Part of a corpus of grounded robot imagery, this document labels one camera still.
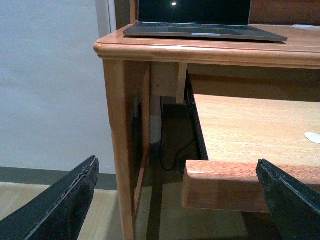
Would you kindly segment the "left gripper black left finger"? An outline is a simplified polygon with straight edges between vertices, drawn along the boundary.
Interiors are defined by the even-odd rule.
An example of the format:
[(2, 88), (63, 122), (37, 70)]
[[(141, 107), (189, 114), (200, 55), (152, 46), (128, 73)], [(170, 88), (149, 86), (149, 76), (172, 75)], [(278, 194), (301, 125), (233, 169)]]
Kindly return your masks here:
[(76, 240), (94, 198), (99, 160), (92, 155), (0, 222), (2, 240)]

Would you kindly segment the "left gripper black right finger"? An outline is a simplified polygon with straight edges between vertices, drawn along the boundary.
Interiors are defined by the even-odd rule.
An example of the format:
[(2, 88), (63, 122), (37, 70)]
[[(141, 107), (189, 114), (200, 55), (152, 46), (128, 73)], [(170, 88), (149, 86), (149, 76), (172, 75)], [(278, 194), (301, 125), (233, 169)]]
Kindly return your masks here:
[(265, 202), (284, 240), (320, 238), (320, 193), (259, 159), (256, 167)]

